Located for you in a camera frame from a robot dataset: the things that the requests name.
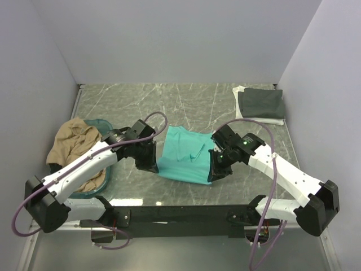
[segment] gray marble tabletop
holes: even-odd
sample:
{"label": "gray marble tabletop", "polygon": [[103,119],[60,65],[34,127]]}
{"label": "gray marble tabletop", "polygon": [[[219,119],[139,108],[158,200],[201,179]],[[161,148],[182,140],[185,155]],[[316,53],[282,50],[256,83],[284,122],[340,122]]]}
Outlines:
{"label": "gray marble tabletop", "polygon": [[[75,113],[82,119],[106,119],[114,128],[132,126],[153,111],[164,112],[171,126],[183,126],[199,133],[210,133],[235,118],[232,88],[239,84],[105,84],[85,85]],[[272,84],[241,84],[258,89],[273,89]],[[161,116],[149,120],[160,127]],[[240,134],[254,133],[270,143],[267,132],[253,123],[230,125]],[[275,137],[276,152],[297,165],[286,126],[268,125]],[[155,138],[157,157],[162,154],[166,131]],[[259,194],[268,195],[272,180],[244,164],[211,185],[173,181],[139,171],[133,159],[112,166],[111,179],[101,195],[114,206],[183,206],[248,204]],[[292,198],[278,186],[276,198]]]}

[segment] teal basket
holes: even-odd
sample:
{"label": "teal basket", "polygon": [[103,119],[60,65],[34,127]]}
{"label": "teal basket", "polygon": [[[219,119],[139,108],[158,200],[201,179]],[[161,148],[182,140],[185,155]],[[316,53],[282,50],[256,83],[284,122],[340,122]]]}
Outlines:
{"label": "teal basket", "polygon": [[[86,125],[88,126],[94,126],[98,129],[98,131],[102,134],[105,135],[106,133],[108,133],[110,130],[113,129],[112,124],[109,123],[109,121],[107,120],[102,120],[102,119],[96,119],[96,120],[85,120],[84,121],[86,123]],[[110,180],[110,176],[111,176],[111,168],[107,167],[105,169],[105,179],[103,181],[103,183],[96,189],[88,191],[88,192],[76,192],[70,195],[71,199],[90,199],[93,198],[95,194],[102,192],[105,187],[107,186],[109,180]]]}

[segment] folded white cloth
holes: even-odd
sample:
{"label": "folded white cloth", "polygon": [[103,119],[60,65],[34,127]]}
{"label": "folded white cloth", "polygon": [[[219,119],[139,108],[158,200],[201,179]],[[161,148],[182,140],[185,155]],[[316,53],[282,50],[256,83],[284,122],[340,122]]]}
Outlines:
{"label": "folded white cloth", "polygon": [[[241,110],[239,108],[239,103],[238,103],[238,92],[244,92],[244,89],[245,89],[244,86],[237,86],[237,87],[233,88],[233,95],[235,96],[235,99],[236,99],[236,119],[243,119]],[[279,119],[264,119],[261,117],[249,117],[247,119],[255,120],[260,123],[284,125],[284,121],[279,120]]]}

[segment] marble table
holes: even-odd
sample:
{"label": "marble table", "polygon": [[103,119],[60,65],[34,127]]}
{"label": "marble table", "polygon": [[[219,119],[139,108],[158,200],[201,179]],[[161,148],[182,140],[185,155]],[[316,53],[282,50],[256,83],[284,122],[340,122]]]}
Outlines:
{"label": "marble table", "polygon": [[[164,112],[171,126],[183,126],[200,133],[210,133],[227,120],[235,118],[232,88],[239,84],[105,84],[84,85],[75,111],[82,119],[106,119],[114,128],[132,126],[153,111]],[[242,84],[259,89],[273,89],[272,84]],[[161,116],[149,120],[151,126],[163,124]],[[230,125],[240,134],[254,133],[268,144],[267,132],[253,123]],[[297,166],[296,155],[286,126],[268,125],[275,137],[276,152]],[[157,157],[162,154],[166,131],[156,137]],[[259,194],[268,195],[272,180],[244,164],[234,164],[234,171],[211,185],[197,185],[168,180],[139,171],[133,159],[123,159],[112,166],[111,179],[100,194],[114,206],[188,206],[248,204]],[[276,198],[291,199],[278,186]]]}

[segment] beige cloth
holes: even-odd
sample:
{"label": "beige cloth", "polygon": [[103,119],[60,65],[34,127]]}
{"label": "beige cloth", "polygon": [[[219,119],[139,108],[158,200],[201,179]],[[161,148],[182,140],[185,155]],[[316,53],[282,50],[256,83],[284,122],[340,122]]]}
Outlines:
{"label": "beige cloth", "polygon": [[[96,127],[88,126],[79,117],[64,123],[55,136],[46,164],[57,163],[62,167],[90,150],[102,135]],[[105,169],[80,186],[76,192],[87,192],[99,187],[105,179]]]}

